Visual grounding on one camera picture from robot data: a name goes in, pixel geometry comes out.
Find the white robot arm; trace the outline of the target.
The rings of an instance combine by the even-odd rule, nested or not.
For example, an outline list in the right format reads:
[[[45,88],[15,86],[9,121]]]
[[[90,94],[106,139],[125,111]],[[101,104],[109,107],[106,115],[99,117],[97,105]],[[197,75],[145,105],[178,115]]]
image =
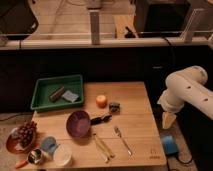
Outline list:
[[[200,66],[191,66],[173,72],[165,79],[167,89],[157,103],[164,110],[162,128],[168,129],[176,120],[176,114],[185,103],[193,105],[213,120],[213,91],[205,88],[207,72]]]

